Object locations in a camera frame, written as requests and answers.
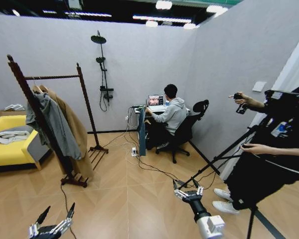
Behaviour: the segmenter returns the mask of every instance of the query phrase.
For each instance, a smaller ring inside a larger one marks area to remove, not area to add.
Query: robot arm
[[[72,217],[74,214],[75,203],[72,204],[66,219],[58,225],[41,227],[46,215],[50,210],[50,206],[39,216],[38,220],[29,227],[29,239],[57,239],[60,238],[72,225]]]
[[[188,203],[193,212],[194,220],[198,225],[200,235],[203,239],[217,239],[222,238],[222,230],[225,226],[224,221],[220,216],[211,216],[201,203],[203,197],[203,187],[197,181],[192,179],[197,191],[183,192],[178,189],[178,186],[173,180],[174,193],[183,202]]]

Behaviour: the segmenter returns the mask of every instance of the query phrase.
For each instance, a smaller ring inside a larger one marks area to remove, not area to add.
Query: beige coat
[[[64,102],[61,98],[59,98],[55,92],[53,92],[50,89],[47,89],[44,86],[40,86],[40,88],[47,92],[48,95],[60,106],[63,115],[66,119],[66,121],[69,124],[69,127],[73,133],[73,136],[79,145],[80,151],[81,151],[81,160],[74,160],[71,158],[73,170],[75,173],[81,173],[81,175],[85,178],[93,177],[93,169],[92,164],[89,158],[88,150],[87,150],[87,131],[85,127],[82,125],[79,118],[76,116],[76,114],[73,112],[73,110],[69,107],[69,105]],[[60,168],[62,172],[65,174],[65,171],[60,164]]]

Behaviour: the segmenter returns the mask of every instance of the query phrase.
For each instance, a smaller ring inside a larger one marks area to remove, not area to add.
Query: laptop
[[[148,98],[148,106],[152,111],[165,111],[166,106],[163,105],[163,95],[151,95]]]

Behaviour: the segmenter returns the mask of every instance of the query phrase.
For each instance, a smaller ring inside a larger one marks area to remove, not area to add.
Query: office chair
[[[178,129],[176,130],[175,135],[171,136],[168,146],[164,148],[156,149],[156,154],[159,154],[159,152],[161,151],[171,150],[173,163],[176,163],[175,154],[177,151],[185,153],[187,156],[189,156],[190,155],[189,152],[180,148],[179,146],[190,141],[193,138],[191,128],[197,120],[201,120],[201,118],[204,116],[208,108],[208,105],[209,105],[208,100],[197,102],[193,107],[193,111],[199,114],[193,116],[187,116],[185,120],[180,124]]]

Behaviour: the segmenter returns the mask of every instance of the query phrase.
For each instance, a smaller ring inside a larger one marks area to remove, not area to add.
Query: laptop screen
[[[163,105],[163,96],[159,96],[159,95],[149,96],[148,105],[149,106],[162,106]]]

